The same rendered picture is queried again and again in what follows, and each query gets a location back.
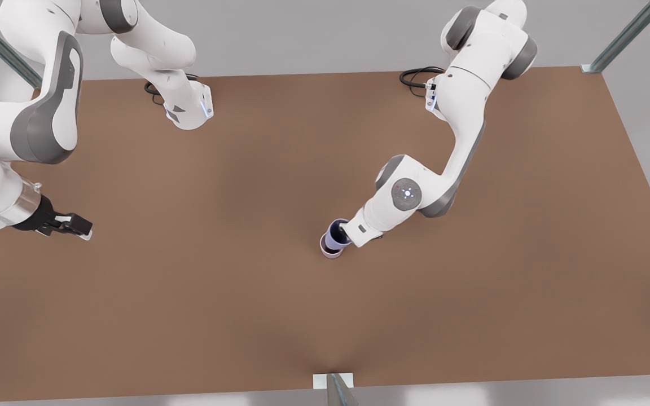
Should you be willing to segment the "pink cup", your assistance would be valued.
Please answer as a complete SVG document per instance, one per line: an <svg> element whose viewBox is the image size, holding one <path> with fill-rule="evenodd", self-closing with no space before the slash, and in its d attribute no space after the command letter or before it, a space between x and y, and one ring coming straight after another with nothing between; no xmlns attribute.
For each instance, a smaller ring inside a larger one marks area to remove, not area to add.
<svg viewBox="0 0 650 406"><path fill-rule="evenodd" d="M333 239L330 234L324 233L322 237L320 237L319 246L325 257L328 259L335 259L341 255L341 252L345 249L347 244L341 244Z"/></svg>

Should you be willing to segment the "silver frame post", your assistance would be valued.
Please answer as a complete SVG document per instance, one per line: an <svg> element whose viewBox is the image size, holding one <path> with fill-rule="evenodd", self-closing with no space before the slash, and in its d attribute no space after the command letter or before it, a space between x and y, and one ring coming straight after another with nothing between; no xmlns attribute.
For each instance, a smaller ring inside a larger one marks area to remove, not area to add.
<svg viewBox="0 0 650 406"><path fill-rule="evenodd" d="M0 37L0 59L34 89L41 89L42 78L3 38Z"/></svg>
<svg viewBox="0 0 650 406"><path fill-rule="evenodd" d="M313 388L327 390L327 406L359 406L351 389L353 373L321 373L313 375Z"/></svg>
<svg viewBox="0 0 650 406"><path fill-rule="evenodd" d="M625 25L621 32L590 64L581 64L581 72L595 74L603 72L616 57L650 24L650 0L648 3Z"/></svg>

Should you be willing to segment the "purple cup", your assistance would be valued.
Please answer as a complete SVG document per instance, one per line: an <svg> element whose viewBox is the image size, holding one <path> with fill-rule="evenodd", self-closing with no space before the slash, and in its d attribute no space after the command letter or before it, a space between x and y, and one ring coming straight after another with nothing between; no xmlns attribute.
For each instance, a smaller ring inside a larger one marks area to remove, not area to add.
<svg viewBox="0 0 650 406"><path fill-rule="evenodd" d="M341 229L341 226L347 223L348 223L348 219L335 219L330 224L330 226L328 226L328 230L326 233L330 234L333 237L333 239L340 242L341 244L350 245L352 243L351 239L348 237L345 231Z"/></svg>

